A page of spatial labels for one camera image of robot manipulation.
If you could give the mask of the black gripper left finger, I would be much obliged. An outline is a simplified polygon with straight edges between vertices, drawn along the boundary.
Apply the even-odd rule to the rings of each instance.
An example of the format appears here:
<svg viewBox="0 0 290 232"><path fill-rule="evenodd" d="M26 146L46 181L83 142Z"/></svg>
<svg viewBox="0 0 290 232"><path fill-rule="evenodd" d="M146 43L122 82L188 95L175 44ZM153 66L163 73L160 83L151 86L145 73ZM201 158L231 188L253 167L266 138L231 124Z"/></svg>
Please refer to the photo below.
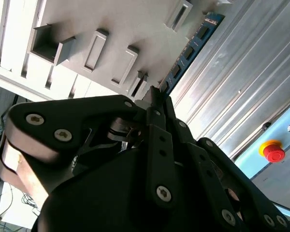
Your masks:
<svg viewBox="0 0 290 232"><path fill-rule="evenodd" d="M155 204L160 186L174 189L170 97L151 87L141 101L123 95L22 103L8 111L0 145L0 177L28 193L42 207L71 179L75 157L126 142L140 156L145 195Z"/></svg>

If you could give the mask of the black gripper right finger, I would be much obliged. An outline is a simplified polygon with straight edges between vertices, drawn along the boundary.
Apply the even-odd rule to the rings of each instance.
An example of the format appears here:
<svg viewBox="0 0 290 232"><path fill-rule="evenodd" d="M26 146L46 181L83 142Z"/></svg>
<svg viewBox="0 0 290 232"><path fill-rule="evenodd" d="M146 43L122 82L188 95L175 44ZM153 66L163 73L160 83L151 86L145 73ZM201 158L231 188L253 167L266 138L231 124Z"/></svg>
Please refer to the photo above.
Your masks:
<svg viewBox="0 0 290 232"><path fill-rule="evenodd" d="M290 232L286 217L213 141L194 140L170 97L165 113L203 232Z"/></svg>

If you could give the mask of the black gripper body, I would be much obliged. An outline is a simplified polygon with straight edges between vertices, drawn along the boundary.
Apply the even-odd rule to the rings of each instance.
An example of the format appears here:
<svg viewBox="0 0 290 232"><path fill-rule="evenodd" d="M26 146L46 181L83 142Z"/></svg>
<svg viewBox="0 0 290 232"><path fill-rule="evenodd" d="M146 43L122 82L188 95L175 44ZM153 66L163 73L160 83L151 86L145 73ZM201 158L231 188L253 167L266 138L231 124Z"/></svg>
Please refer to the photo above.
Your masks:
<svg viewBox="0 0 290 232"><path fill-rule="evenodd" d="M98 169L59 185L45 201L35 232L220 232L221 217L210 206L194 161L208 160L198 148L175 165L169 203L146 196L145 155L128 151Z"/></svg>

